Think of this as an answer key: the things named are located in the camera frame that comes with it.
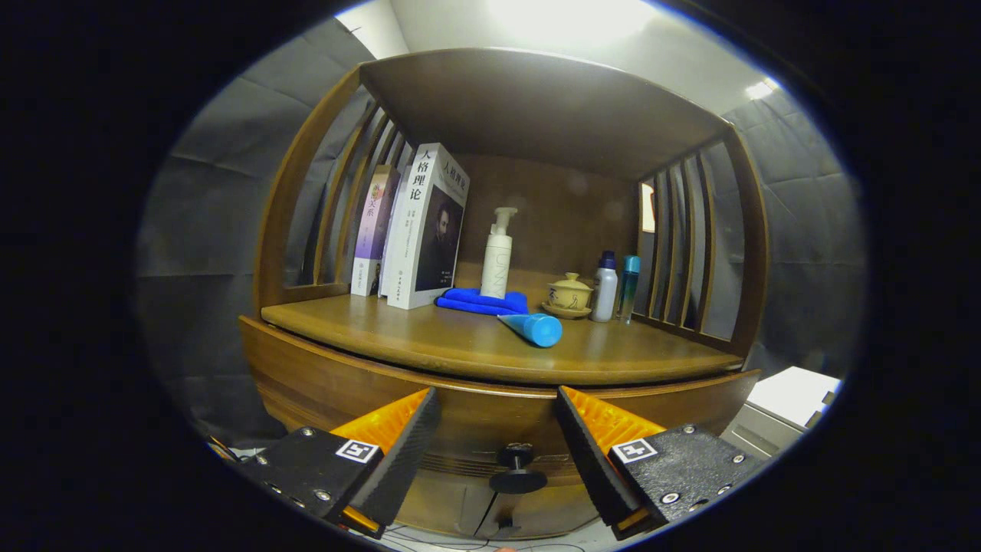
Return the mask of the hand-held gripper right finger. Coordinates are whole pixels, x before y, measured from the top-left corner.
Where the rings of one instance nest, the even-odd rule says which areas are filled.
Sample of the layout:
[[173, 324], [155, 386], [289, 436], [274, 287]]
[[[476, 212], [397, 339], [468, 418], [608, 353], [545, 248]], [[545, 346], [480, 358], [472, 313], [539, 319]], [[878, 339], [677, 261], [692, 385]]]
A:
[[569, 386], [557, 390], [555, 419], [593, 507], [618, 541], [697, 513], [765, 464], [697, 424], [666, 429]]

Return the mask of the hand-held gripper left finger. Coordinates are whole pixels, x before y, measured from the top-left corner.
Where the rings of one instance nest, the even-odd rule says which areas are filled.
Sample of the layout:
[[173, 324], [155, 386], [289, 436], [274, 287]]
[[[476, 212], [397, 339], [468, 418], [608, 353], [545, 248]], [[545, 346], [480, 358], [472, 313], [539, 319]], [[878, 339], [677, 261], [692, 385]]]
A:
[[336, 429], [302, 426], [243, 461], [241, 473], [285, 504], [379, 539], [395, 523], [439, 420], [437, 390], [424, 388]]

